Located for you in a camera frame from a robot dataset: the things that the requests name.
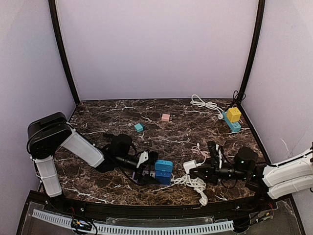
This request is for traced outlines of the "yellow cube socket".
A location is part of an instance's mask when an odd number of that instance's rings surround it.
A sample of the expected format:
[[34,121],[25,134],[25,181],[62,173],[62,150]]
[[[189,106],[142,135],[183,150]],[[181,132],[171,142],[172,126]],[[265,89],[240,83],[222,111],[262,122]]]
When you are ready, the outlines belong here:
[[229,108],[227,110],[227,119],[231,122],[238,122],[240,120],[242,113],[240,112],[240,110],[237,107],[233,107],[233,108]]

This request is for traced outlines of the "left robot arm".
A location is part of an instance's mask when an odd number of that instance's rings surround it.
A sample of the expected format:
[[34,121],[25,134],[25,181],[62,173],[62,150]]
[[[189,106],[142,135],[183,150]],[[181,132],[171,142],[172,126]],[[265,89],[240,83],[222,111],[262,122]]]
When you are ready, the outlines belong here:
[[158,160],[158,153],[150,150],[129,154],[136,149],[133,139],[125,134],[110,138],[109,144],[98,148],[67,122],[65,115],[57,112],[29,124],[26,149],[31,156],[46,194],[52,198],[62,194],[59,177],[54,163],[54,154],[64,148],[85,161],[100,173],[119,168],[133,171],[130,178],[138,186],[159,185],[156,175],[151,173]]

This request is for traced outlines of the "white charger cube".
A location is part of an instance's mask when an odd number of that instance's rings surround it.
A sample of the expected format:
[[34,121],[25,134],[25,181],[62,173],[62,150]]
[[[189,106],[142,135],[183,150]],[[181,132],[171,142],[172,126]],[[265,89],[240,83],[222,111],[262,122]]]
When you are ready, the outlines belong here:
[[184,162],[183,167],[184,167],[186,174],[189,174],[191,169],[198,167],[198,164],[195,160],[190,160],[190,161]]

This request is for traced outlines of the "purple power strip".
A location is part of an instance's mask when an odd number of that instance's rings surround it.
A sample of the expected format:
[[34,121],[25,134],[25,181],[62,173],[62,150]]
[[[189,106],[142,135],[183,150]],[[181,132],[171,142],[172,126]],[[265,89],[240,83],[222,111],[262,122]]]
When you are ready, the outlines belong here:
[[141,173],[138,173],[138,172],[134,172],[133,175],[132,175],[132,179],[144,186],[144,185],[158,185],[159,184],[159,181],[155,178],[155,172],[154,171],[147,171],[147,170],[144,170],[143,172]]

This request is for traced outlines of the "blue adapter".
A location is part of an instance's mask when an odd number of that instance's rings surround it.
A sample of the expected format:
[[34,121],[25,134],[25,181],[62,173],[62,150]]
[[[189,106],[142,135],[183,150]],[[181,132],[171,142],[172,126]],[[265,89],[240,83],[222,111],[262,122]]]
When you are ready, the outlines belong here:
[[161,172],[172,172],[173,171],[173,162],[166,160],[157,160],[155,162],[155,170]]

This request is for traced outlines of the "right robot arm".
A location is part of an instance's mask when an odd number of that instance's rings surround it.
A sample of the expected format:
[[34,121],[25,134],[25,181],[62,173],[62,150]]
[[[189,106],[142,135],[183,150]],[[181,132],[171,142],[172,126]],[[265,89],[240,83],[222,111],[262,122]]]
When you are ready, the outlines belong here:
[[184,166],[187,174],[205,183],[217,185],[224,180],[243,181],[246,188],[271,199],[313,188],[312,148],[288,160],[268,164],[257,162],[258,154],[246,146],[238,150],[233,162],[224,156],[223,148],[214,141],[209,141],[207,146],[208,160]]

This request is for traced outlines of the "dark blue cube socket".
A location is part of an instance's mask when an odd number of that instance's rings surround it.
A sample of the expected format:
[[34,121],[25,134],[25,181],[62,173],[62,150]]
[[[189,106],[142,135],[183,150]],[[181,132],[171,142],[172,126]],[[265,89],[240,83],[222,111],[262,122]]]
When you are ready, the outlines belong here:
[[161,185],[170,185],[171,184],[171,172],[159,171],[155,172],[155,179],[160,182]]

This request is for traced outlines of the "teal power strip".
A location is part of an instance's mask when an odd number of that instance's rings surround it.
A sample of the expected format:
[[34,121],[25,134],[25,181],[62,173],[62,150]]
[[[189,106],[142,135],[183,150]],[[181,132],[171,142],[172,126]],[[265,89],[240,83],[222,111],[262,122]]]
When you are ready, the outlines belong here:
[[232,133],[238,133],[241,130],[239,122],[230,122],[225,112],[222,112],[222,115]]

